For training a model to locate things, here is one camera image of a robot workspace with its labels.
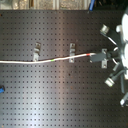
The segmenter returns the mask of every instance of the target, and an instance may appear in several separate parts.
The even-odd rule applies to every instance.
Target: cable clip
[[[70,56],[75,56],[75,44],[70,44]],[[74,63],[74,57],[69,59],[69,63]]]
[[[34,53],[33,53],[33,61],[36,62],[39,60],[40,56],[40,49],[41,49],[41,43],[36,43],[36,47],[34,48]]]

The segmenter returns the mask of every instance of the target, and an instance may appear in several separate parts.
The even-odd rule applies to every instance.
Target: white robot part
[[[128,15],[127,14],[123,15],[122,29],[123,29],[124,41],[128,41]]]

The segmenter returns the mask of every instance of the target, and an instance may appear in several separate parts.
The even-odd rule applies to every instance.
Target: gray surface
[[[40,60],[113,49],[100,35],[102,24],[115,29],[122,12],[0,11],[0,59],[32,60],[36,42]],[[101,69],[88,57],[38,65],[0,64],[0,127],[127,128],[128,108],[120,107],[120,83],[104,84],[114,64]]]

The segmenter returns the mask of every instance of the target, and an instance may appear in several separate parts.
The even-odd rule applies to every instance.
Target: robotic arm
[[[122,17],[122,25],[118,25],[116,31],[110,29],[106,25],[100,30],[100,33],[107,37],[114,45],[115,49],[109,52],[102,52],[95,54],[90,57],[91,62],[98,61],[109,61],[114,60],[115,67],[113,73],[109,75],[105,83],[112,87],[115,81],[121,79],[121,91],[125,93],[124,98],[120,101],[122,106],[127,106],[128,104],[128,8],[126,9]]]

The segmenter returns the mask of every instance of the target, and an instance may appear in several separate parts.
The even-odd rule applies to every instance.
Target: wire
[[[92,56],[95,55],[95,53],[88,53],[88,54],[80,54],[80,55],[75,55],[75,56],[69,56],[69,57],[63,57],[63,58],[55,58],[55,59],[50,59],[50,60],[42,60],[42,61],[35,61],[35,62],[27,62],[27,61],[0,61],[0,63],[4,64],[42,64],[42,63],[48,63],[48,62],[53,62],[53,61],[58,61],[58,60],[67,60],[71,58],[79,58],[79,57],[84,57],[84,56]]]
[[[118,64],[118,62],[117,62],[114,58],[113,58],[112,60],[113,60],[113,62],[114,62],[116,65]]]

